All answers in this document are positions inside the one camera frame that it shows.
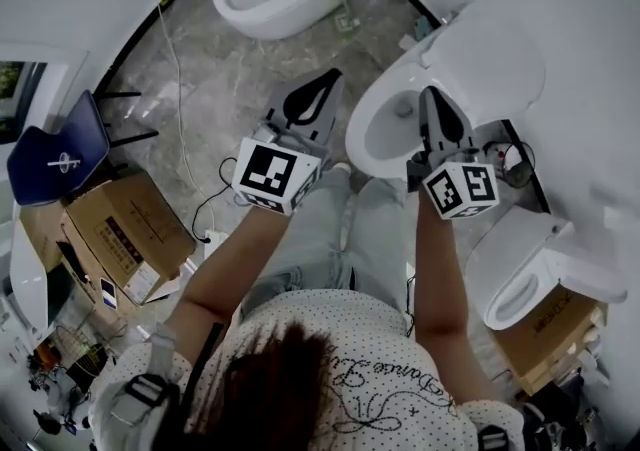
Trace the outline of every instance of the jeans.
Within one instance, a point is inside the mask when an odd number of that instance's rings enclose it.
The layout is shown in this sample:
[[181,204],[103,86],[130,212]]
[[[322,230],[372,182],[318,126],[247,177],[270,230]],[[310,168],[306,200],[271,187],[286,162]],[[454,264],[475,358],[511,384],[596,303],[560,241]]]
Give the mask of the jeans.
[[242,304],[246,317],[281,293],[352,289],[404,312],[407,232],[404,183],[372,179],[358,194],[344,250],[342,218],[349,175],[326,171],[292,217],[282,241]]

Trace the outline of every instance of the tile floor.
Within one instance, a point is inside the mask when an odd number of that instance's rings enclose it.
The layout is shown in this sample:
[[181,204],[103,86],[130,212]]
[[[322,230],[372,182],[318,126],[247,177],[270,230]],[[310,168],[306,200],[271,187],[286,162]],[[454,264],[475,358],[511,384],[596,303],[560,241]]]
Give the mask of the tile floor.
[[[224,187],[218,177],[218,165],[237,154],[240,140],[250,135],[264,115],[267,98],[278,83],[303,72],[334,66],[345,75],[346,85],[336,129],[332,136],[332,154],[345,157],[344,133],[349,116],[367,87],[395,61],[402,50],[399,40],[412,35],[417,11],[406,0],[349,0],[349,9],[361,26],[350,35],[340,34],[331,17],[307,31],[276,42],[252,40],[229,26],[216,12],[211,0],[176,0],[165,13],[167,31],[174,43],[181,67],[181,100],[185,153],[193,177],[201,190],[210,195]],[[127,162],[147,170],[187,228],[195,208],[203,198],[189,180],[182,159],[177,98],[176,66],[156,22],[143,36],[116,73],[110,90],[136,89],[140,98],[114,100],[102,104],[105,122],[112,124],[114,137],[157,129],[160,136],[127,145],[112,153],[115,163]],[[494,125],[489,134],[501,133]],[[232,165],[224,169],[230,179]],[[528,198],[528,191],[516,192],[501,185],[506,203],[486,216],[456,225],[461,264],[479,239],[516,200]],[[215,229],[231,232],[246,209],[235,205],[231,190],[211,203]],[[408,214],[416,213],[416,200],[408,202]],[[200,233],[211,227],[210,212],[204,208],[196,224]],[[413,232],[411,226],[407,232]],[[202,250],[195,255],[202,260]],[[151,304],[129,322],[127,336],[118,347],[142,340],[135,327],[147,330],[163,320],[178,296]],[[471,311],[470,332],[474,348],[488,374],[493,377],[505,364],[493,347],[480,319]],[[509,387],[509,375],[501,385]]]

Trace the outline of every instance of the polka dot shirt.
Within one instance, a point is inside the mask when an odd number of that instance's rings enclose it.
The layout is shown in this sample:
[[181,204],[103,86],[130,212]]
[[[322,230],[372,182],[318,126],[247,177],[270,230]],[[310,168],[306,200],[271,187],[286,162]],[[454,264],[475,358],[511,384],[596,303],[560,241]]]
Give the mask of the polka dot shirt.
[[[230,330],[200,377],[188,429],[200,429],[222,372],[258,329],[268,336],[271,329],[280,331],[293,321],[331,339],[326,389],[332,408],[318,422],[313,448],[474,450],[478,431],[495,425],[507,433],[511,450],[524,450],[519,412],[496,401],[455,405],[429,354],[405,337],[402,314],[375,298],[346,290],[281,294]],[[146,372],[150,353],[148,343],[129,348],[117,366],[94,383],[97,397],[107,384]],[[182,391],[190,370],[175,353],[171,376]]]

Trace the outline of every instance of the white cable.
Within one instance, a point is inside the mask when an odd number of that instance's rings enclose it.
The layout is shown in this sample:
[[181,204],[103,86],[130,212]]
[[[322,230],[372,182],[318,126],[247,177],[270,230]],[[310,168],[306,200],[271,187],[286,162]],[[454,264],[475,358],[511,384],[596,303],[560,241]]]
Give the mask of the white cable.
[[180,70],[180,60],[178,60],[178,55],[176,55],[175,49],[173,48],[173,43],[171,42],[171,38],[167,33],[167,27],[164,22],[164,17],[162,16],[162,9],[160,5],[158,7],[158,15],[160,16],[160,24],[162,25],[162,33],[164,37],[167,39],[167,44],[169,45],[169,50],[171,51],[171,56],[176,63],[176,70],[178,72],[178,97],[177,97],[177,105],[178,105],[178,132],[180,133],[180,143],[182,144],[182,160],[184,162],[184,166],[187,167],[187,173],[189,174],[189,179],[191,180],[191,184],[193,184],[194,188],[198,190],[200,195],[202,195],[203,200],[206,201],[207,207],[209,208],[209,212],[211,213],[211,230],[215,230],[215,216],[213,214],[213,207],[211,206],[211,201],[207,200],[207,196],[202,192],[198,183],[196,183],[193,174],[191,173],[191,167],[189,166],[189,160],[187,159],[187,146],[184,143],[183,136],[183,126],[182,126],[182,75]]

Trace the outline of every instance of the white cube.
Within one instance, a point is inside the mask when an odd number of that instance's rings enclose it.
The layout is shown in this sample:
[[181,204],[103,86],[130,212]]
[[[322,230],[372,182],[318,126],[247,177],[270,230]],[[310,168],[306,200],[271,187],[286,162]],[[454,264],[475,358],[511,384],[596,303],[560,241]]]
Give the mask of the white cube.
[[254,206],[290,215],[320,177],[320,167],[315,156],[244,138],[231,187]]
[[440,218],[470,218],[500,203],[493,165],[445,161],[423,181]]

